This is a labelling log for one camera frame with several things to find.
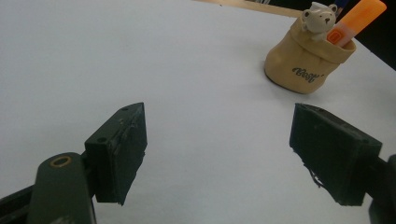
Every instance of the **printed logo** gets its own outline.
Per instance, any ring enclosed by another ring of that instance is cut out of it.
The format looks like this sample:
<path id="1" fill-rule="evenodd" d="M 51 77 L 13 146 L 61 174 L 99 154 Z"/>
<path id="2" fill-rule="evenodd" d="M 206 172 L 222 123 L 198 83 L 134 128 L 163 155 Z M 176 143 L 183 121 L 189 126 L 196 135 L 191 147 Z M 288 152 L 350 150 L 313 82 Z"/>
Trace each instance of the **printed logo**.
<path id="1" fill-rule="evenodd" d="M 296 74 L 296 76 L 303 77 L 308 83 L 312 83 L 315 81 L 317 77 L 323 77 L 324 75 L 317 75 L 313 73 L 307 73 L 306 69 L 295 67 L 291 69 L 292 72 Z"/>

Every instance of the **pen holder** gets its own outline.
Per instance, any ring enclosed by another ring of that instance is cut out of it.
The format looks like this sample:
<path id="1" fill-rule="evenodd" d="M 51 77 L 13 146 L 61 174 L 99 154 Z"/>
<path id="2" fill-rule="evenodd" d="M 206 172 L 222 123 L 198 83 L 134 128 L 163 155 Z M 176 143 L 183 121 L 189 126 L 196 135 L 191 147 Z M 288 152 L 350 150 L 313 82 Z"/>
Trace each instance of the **pen holder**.
<path id="1" fill-rule="evenodd" d="M 353 41 L 343 48 L 327 40 L 312 40 L 297 18 L 285 37 L 267 54 L 264 72 L 288 90 L 307 94 L 323 85 L 327 76 L 355 51 Z"/>

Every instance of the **white surface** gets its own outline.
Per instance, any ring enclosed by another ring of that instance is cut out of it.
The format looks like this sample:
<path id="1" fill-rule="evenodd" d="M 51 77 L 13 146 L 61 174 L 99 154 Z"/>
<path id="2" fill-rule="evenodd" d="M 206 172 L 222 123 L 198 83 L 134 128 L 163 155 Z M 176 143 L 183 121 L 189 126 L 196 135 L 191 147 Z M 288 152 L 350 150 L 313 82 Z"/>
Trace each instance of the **white surface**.
<path id="1" fill-rule="evenodd" d="M 181 0 L 0 1 L 0 197 L 144 102 L 147 156 L 123 207 L 95 203 L 99 223 L 369 223 L 369 196 L 342 207 L 313 183 L 289 147 L 292 114 L 325 108 L 387 160 L 395 71 L 357 43 L 318 91 L 281 89 L 262 65 L 293 21 Z"/>

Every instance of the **orange highlighter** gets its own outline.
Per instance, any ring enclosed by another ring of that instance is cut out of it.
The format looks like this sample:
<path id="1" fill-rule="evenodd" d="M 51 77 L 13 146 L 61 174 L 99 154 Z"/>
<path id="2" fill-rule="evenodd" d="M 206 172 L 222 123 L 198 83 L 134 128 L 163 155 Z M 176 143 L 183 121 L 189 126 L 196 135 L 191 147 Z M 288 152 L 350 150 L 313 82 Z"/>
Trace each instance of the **orange highlighter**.
<path id="1" fill-rule="evenodd" d="M 327 33 L 327 40 L 338 47 L 343 47 L 368 24 L 375 20 L 387 6 L 379 0 L 360 0 Z"/>

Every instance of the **dark background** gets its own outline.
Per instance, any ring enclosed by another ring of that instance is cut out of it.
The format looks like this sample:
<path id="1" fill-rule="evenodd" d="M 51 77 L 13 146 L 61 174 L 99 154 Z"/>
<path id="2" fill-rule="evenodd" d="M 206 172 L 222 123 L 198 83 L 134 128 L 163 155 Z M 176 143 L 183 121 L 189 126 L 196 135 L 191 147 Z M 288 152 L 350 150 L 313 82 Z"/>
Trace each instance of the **dark background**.
<path id="1" fill-rule="evenodd" d="M 334 1 L 317 0 L 324 5 Z M 338 17 L 340 20 L 359 0 L 350 0 Z M 356 38 L 378 58 L 396 70 L 396 0 L 381 0 L 387 5 L 387 10 L 375 21 L 362 30 Z M 271 0 L 270 5 L 305 10 L 311 7 L 312 1 L 307 0 Z"/>

